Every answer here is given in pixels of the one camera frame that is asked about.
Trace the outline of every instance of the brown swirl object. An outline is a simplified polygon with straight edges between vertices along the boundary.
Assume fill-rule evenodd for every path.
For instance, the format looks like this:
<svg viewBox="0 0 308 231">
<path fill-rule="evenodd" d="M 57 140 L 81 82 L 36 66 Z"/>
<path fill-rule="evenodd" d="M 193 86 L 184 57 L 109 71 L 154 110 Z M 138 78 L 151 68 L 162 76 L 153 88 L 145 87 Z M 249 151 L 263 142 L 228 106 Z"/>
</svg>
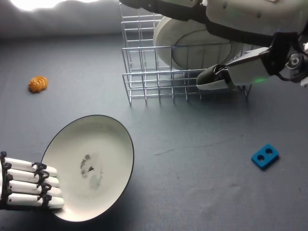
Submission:
<svg viewBox="0 0 308 231">
<path fill-rule="evenodd" d="M 48 86 L 48 79 L 44 76 L 35 76 L 29 82 L 29 91 L 32 93 L 40 93 Z"/>
</svg>

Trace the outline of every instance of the blue toy brick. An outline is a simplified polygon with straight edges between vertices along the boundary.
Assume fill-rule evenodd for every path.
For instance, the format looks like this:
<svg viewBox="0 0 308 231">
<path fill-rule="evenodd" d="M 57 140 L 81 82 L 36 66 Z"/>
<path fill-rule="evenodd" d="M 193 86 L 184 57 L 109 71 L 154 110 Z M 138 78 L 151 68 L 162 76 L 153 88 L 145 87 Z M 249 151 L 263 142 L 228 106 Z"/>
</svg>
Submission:
<svg viewBox="0 0 308 231">
<path fill-rule="evenodd" d="M 264 170 L 274 163 L 279 157 L 279 152 L 270 144 L 265 145 L 261 150 L 251 157 L 260 169 Z"/>
</svg>

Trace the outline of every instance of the gray table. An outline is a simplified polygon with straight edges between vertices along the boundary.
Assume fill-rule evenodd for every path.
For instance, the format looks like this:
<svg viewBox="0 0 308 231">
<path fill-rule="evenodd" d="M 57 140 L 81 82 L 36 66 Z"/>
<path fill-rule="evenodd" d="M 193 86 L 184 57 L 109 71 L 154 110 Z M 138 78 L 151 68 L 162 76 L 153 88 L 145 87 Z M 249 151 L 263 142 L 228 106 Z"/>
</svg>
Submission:
<svg viewBox="0 0 308 231">
<path fill-rule="evenodd" d="M 272 78 L 248 103 L 234 94 L 130 107 L 122 44 L 121 36 L 1 44 L 1 150 L 40 161 L 66 124 L 103 114 L 131 133 L 135 166 L 123 196 L 92 221 L 0 211 L 0 230 L 308 230 L 308 90 Z M 41 94 L 27 91 L 35 75 L 50 80 Z M 250 158 L 267 143 L 281 158 L 261 171 Z"/>
</svg>

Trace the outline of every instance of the black rim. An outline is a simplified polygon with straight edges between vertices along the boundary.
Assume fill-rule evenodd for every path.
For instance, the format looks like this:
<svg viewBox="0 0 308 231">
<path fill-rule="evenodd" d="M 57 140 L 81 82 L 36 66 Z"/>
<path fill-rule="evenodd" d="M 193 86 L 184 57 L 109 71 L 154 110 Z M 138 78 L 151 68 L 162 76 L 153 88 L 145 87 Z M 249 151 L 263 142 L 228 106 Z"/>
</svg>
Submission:
<svg viewBox="0 0 308 231">
<path fill-rule="evenodd" d="M 114 204 L 121 198 L 121 196 L 123 195 L 123 193 L 125 192 L 125 190 L 126 190 L 126 188 L 127 188 L 127 186 L 128 186 L 128 183 L 130 182 L 131 175 L 132 175 L 133 169 L 134 169 L 134 164 L 135 164 L 135 149 L 134 149 L 133 140 L 132 140 L 132 138 L 131 138 L 130 133 L 129 133 L 128 130 L 126 129 L 126 127 L 125 127 L 120 121 L 118 121 L 118 120 L 116 120 L 116 119 L 114 119 L 114 118 L 112 118 L 112 117 L 110 117 L 110 116 L 107 116 L 107 115 L 86 115 L 86 116 L 80 117 L 80 118 L 78 118 L 78 119 L 75 119 L 74 121 L 72 121 L 71 123 L 69 123 L 68 125 L 66 125 L 64 128 L 66 128 L 66 127 L 69 126 L 70 124 L 76 122 L 77 120 L 80 120 L 80 119 L 83 119 L 83 118 L 86 118 L 86 117 L 91 117 L 91 116 L 102 116 L 102 117 L 107 117 L 107 118 L 110 118 L 110 119 L 115 120 L 115 121 L 118 122 L 120 125 L 122 125 L 122 127 L 125 129 L 125 131 L 127 132 L 128 136 L 129 136 L 129 138 L 130 138 L 131 147 L 132 147 L 132 149 L 133 149 L 133 163 L 132 163 L 132 166 L 131 166 L 131 171 L 130 171 L 129 179 L 128 179 L 128 181 L 127 181 L 127 183 L 126 183 L 126 185 L 125 185 L 125 187 L 124 187 L 122 193 L 120 194 L 120 196 L 116 199 L 116 201 L 115 201 L 107 210 L 105 210 L 105 211 L 102 212 L 101 214 L 99 214 L 99 215 L 97 215 L 96 217 L 93 217 L 93 218 L 91 218 L 91 219 L 89 219 L 89 220 L 92 220 L 92 219 L 94 219 L 94 218 L 97 218 L 97 217 L 99 217 L 100 215 L 102 215 L 103 213 L 107 212 L 107 211 L 108 211 L 111 207 L 113 207 Z M 44 155 L 43 155 L 43 157 L 42 157 L 41 163 L 43 162 L 45 153 L 46 153 L 46 151 L 48 150 L 50 144 L 52 143 L 52 141 L 57 137 L 57 135 L 58 135 L 64 128 L 62 128 L 62 129 L 54 136 L 54 138 L 50 141 L 50 143 L 48 144 L 48 146 L 47 146 L 47 148 L 46 148 L 46 150 L 45 150 L 45 152 L 44 152 Z M 88 220 L 84 220 L 84 221 L 69 221 L 69 220 L 65 220 L 65 221 L 75 223 L 75 222 L 85 222 L 85 221 L 88 221 Z"/>
</svg>

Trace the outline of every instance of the metal wire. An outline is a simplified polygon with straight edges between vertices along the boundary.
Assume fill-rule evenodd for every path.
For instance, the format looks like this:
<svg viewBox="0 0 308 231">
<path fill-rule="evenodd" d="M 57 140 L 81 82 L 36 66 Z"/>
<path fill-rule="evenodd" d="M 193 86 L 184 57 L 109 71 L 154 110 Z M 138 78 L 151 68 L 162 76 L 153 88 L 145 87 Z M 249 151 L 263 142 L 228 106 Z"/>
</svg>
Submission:
<svg viewBox="0 0 308 231">
<path fill-rule="evenodd" d="M 144 98 L 147 104 L 148 97 L 158 97 L 161 103 L 162 96 L 183 95 L 189 100 L 190 95 L 199 95 L 202 100 L 202 94 L 205 91 L 199 90 L 196 85 L 196 77 L 204 70 L 205 49 L 210 46 L 218 46 L 217 63 L 222 59 L 222 46 L 230 44 L 211 43 L 199 44 L 192 46 L 174 46 L 174 47 L 154 47 L 153 35 L 155 28 L 162 19 L 162 15 L 149 13 L 144 10 L 133 10 L 129 8 L 130 14 L 125 15 L 127 6 L 120 4 L 122 18 L 122 35 L 124 48 L 122 49 L 122 57 L 124 61 L 125 74 L 123 74 L 123 83 L 127 94 L 128 102 L 131 105 L 133 98 Z M 202 47 L 203 52 L 202 63 L 198 69 L 188 70 L 189 52 L 194 47 Z M 186 70 L 174 69 L 173 54 L 180 49 L 184 49 L 186 53 Z M 166 65 L 158 56 L 159 51 L 168 50 L 170 52 L 171 64 Z M 243 50 L 239 54 L 233 54 L 232 59 L 241 57 Z M 251 86 L 238 87 L 237 90 L 243 91 L 247 99 L 251 90 Z"/>
</svg>

